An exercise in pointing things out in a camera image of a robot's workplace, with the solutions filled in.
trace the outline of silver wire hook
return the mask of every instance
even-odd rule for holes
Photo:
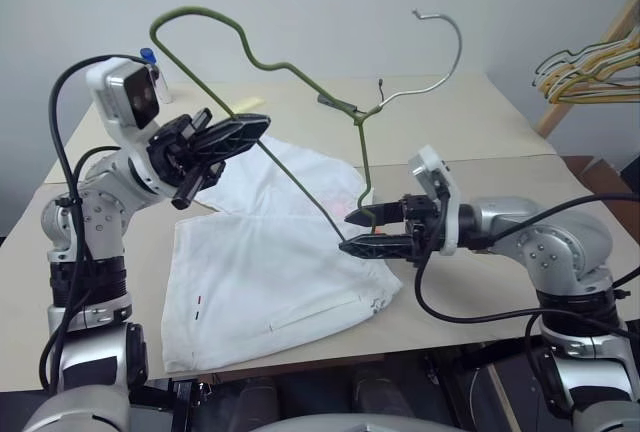
[[[449,69],[449,72],[447,72],[446,75],[444,75],[435,84],[430,85],[429,87],[427,87],[425,89],[406,90],[404,92],[396,92],[395,94],[387,97],[385,100],[380,102],[378,104],[378,107],[380,107],[380,108],[384,107],[389,102],[391,102],[393,99],[395,99],[396,97],[400,97],[401,95],[426,94],[427,92],[431,92],[432,90],[440,87],[447,80],[449,80],[449,78],[453,75],[453,73],[455,72],[456,68],[458,67],[458,62],[460,62],[460,55],[462,54],[462,34],[460,33],[460,29],[458,28],[458,24],[456,24],[455,20],[453,20],[451,17],[449,17],[448,15],[445,15],[445,14],[422,15],[422,14],[420,14],[420,12],[418,12],[417,9],[414,9],[412,11],[412,13],[413,13],[413,15],[416,16],[416,18],[418,20],[442,19],[442,20],[448,22],[453,27],[453,30],[456,31],[456,35],[458,37],[458,51],[456,52],[456,58],[454,59],[453,65]]]

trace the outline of white wall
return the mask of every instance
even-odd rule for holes
[[[437,73],[451,60],[443,24],[409,14],[444,11],[459,22],[462,68],[486,71],[535,121],[545,103],[530,87],[532,70],[552,52],[595,41],[625,0],[0,0],[0,235],[19,218],[54,161],[46,102],[57,75],[86,56],[135,53],[148,45],[151,21],[169,8],[198,4],[238,20],[264,61],[291,60],[322,77]],[[243,60],[228,29],[204,19],[167,26],[164,37],[206,79],[279,80]],[[169,80],[182,80],[164,62]],[[88,106],[82,78],[64,90],[68,137]],[[623,166],[640,150],[634,106],[581,107],[552,136],[562,153],[605,156]]]

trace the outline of bottle cap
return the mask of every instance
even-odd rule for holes
[[[145,47],[144,49],[140,49],[140,57],[142,57],[144,60],[151,62],[152,64],[156,63],[156,56],[153,55],[153,50],[151,50],[148,47]]]

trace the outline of white cloth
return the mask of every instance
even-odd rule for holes
[[[263,142],[336,219],[364,181],[349,164],[270,137]],[[176,225],[162,316],[167,372],[207,370],[272,354],[356,325],[401,282],[382,260],[338,249],[339,238],[259,147],[227,161],[196,200],[221,212]]]
[[[338,242],[321,217],[215,213],[179,222],[162,316],[167,372],[272,354],[385,307],[401,282],[384,261],[351,257]]]
[[[343,219],[356,209],[364,181],[351,165],[273,137],[261,140],[333,217]],[[229,214],[320,215],[257,146],[227,160],[218,184],[199,192],[196,201]]]

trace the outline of beige table surface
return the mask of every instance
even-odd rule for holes
[[[520,195],[553,205],[586,190],[557,156],[454,161],[451,170],[465,199],[488,195]],[[405,165],[373,168],[376,198],[398,199],[419,193]],[[51,302],[46,251],[50,243],[40,229],[40,213],[61,185],[39,188],[17,226],[0,248],[3,287],[0,289],[0,390],[39,388],[38,356],[47,330],[46,308]],[[614,238],[609,265],[620,277],[638,265],[637,244],[601,204],[581,207],[602,220]],[[160,321],[173,248],[176,221],[208,214],[194,205],[177,211],[164,202],[136,214],[125,236],[127,284],[134,299],[132,320],[144,326],[150,377],[166,376],[162,364]],[[521,336],[525,319],[482,325],[454,325],[433,319],[417,305],[412,293],[413,269],[404,261],[390,261],[405,283],[392,303],[370,320],[349,330],[277,354],[235,364],[236,370],[335,357],[374,354]],[[637,318],[640,287],[630,285],[633,296],[620,302],[624,318]],[[526,271],[502,257],[476,256],[460,250],[453,257],[435,256],[425,278],[424,292],[443,312],[472,316],[535,306]]]
[[[389,77],[384,80],[384,89],[388,96],[392,91],[420,89],[436,80],[432,76]],[[334,79],[320,84],[361,110],[369,110],[379,101],[376,79]],[[264,105],[251,112],[271,117],[269,135],[362,165],[358,132],[351,119],[318,104],[318,94],[304,83],[288,80],[211,87],[229,105],[247,97],[263,99]],[[175,100],[161,106],[156,119],[159,124],[180,114],[193,115],[202,107],[211,109],[215,121],[226,118],[194,84],[171,84],[170,89]],[[371,165],[406,164],[425,144],[447,161],[555,154],[483,74],[456,74],[432,93],[397,98],[367,120],[365,134]],[[69,140],[67,154],[75,163],[88,149],[108,144],[113,141],[91,107]],[[60,168],[55,166],[45,183],[62,179]]]

